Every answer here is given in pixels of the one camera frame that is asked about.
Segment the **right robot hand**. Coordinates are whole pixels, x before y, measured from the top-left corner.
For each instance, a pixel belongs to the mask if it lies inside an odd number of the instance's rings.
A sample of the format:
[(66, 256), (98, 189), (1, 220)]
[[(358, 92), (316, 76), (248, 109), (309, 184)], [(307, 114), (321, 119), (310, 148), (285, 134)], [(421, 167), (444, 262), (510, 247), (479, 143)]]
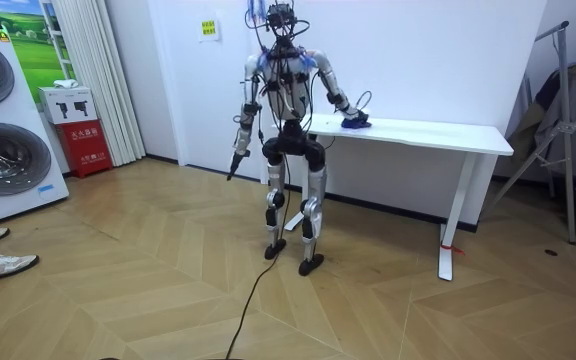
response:
[(358, 110), (353, 118), (345, 118), (342, 121), (342, 127), (351, 129), (369, 128), (372, 126), (372, 124), (368, 121), (368, 119), (368, 114)]

